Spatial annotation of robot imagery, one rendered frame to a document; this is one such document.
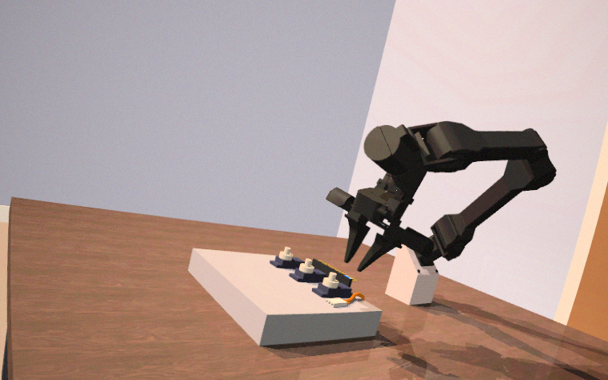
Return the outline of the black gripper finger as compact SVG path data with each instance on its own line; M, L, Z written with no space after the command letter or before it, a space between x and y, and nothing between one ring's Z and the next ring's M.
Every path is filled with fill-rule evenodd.
M349 239L347 243L347 251L344 261L349 263L356 252L359 250L359 247L363 243L367 234L370 232L371 228L367 225L357 221L356 219L348 216L345 213L345 217L348 219L349 223Z
M363 259L360 261L357 271L363 271L367 266L376 261L383 254L388 253L396 247L400 249L402 248L401 245L395 243L394 241L388 239L385 236L376 233L374 243L371 245Z

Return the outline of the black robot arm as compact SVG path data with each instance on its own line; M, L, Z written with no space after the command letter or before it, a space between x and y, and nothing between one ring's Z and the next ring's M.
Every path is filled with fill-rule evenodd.
M365 137L366 155L391 176L415 192L427 172L458 172L477 161L507 160L504 175L460 213L444 214L430 229L434 242L429 258L415 253L420 266L433 266L443 257L451 261L460 256L484 223L523 191L538 190L553 182L556 168L547 146L532 128L524 131L477 131L452 121L397 128L378 126ZM379 184L381 183L381 184ZM384 190L378 181L374 188L359 189L352 210L378 223L395 223L404 211L404 192ZM403 195L401 195L403 193Z

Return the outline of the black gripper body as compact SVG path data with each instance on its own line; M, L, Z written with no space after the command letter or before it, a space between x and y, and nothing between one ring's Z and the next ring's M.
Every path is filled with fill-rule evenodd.
M380 180L387 184L384 190L390 192L391 194L395 194L397 189L404 192L404 214L407 210L407 207L411 205L414 201L412 197L415 195L415 191L405 183L391 176L384 175L383 179L379 178L377 180L377 183ZM367 223L370 221L364 215L360 214L359 212L354 212L352 210L353 204L355 202L355 197L347 192L344 192L340 188L332 189L327 195L326 200L346 210L348 212L348 216L356 219L357 221L365 225L367 225ZM392 223L389 220L385 219L388 223L390 223L390 225L383 223L383 220L378 223L372 221L370 222L384 230L383 236L387 237L388 239L394 241L399 245L405 245L406 247L418 253L420 256L429 258L433 249L435 248L434 242L427 238L424 234L417 232L413 228L410 228L408 226L406 228L400 227L402 223L401 218L395 223Z

